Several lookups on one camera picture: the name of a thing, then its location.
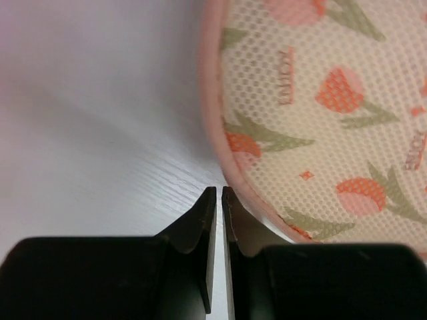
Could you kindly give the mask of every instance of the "tabletop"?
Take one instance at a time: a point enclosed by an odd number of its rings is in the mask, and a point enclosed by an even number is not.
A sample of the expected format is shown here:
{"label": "tabletop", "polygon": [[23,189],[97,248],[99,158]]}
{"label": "tabletop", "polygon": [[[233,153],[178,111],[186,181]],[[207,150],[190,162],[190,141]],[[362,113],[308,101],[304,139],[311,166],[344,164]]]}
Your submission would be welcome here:
{"label": "tabletop", "polygon": [[[205,187],[225,184],[201,121],[202,7],[200,0],[2,2],[0,259],[31,236],[153,235]],[[222,320],[218,217],[208,319]]]}

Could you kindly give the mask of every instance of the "pink fabric edge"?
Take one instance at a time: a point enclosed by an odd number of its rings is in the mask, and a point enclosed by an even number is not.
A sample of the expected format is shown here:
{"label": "pink fabric edge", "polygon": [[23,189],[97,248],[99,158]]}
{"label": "pink fabric edge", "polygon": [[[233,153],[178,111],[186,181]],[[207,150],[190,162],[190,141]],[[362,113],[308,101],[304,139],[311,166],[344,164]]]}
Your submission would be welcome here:
{"label": "pink fabric edge", "polygon": [[[201,24],[201,39],[199,45],[198,75],[201,90],[201,107],[203,122],[226,181],[241,195],[253,209],[259,220],[266,217],[281,232],[296,243],[317,243],[307,239],[288,226],[278,212],[266,203],[246,181],[240,173],[227,142],[222,124],[222,106],[218,97],[221,95],[218,70],[220,70],[220,41],[222,29],[225,25],[226,12],[229,0],[206,0],[203,9]],[[418,252],[419,256],[427,260],[427,252]]]}

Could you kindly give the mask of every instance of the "white surface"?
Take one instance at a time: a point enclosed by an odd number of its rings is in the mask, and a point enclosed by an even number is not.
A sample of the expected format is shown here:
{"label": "white surface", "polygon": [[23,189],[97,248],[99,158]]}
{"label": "white surface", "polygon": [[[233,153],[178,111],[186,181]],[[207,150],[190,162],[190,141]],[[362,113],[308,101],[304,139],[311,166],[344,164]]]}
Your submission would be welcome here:
{"label": "white surface", "polygon": [[[0,259],[36,235],[154,234],[225,184],[200,119],[202,5],[2,1]],[[208,319],[222,320],[218,223]]]}

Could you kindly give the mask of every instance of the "textured mesh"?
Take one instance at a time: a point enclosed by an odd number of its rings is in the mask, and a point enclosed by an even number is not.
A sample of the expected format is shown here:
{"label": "textured mesh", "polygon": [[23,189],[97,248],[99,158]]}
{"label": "textured mesh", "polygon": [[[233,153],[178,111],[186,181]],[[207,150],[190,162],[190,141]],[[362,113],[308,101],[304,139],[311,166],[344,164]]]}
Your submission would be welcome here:
{"label": "textured mesh", "polygon": [[416,0],[230,1],[230,148],[305,237],[427,251],[426,12]]}

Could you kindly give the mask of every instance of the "white table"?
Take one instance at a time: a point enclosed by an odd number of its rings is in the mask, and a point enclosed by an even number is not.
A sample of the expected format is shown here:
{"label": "white table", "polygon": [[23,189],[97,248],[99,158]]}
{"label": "white table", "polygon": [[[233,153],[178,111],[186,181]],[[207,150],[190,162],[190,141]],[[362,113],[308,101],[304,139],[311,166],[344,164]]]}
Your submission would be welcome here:
{"label": "white table", "polygon": [[[151,235],[225,184],[200,117],[202,6],[2,1],[0,259],[30,236]],[[218,216],[208,319],[222,320]]]}

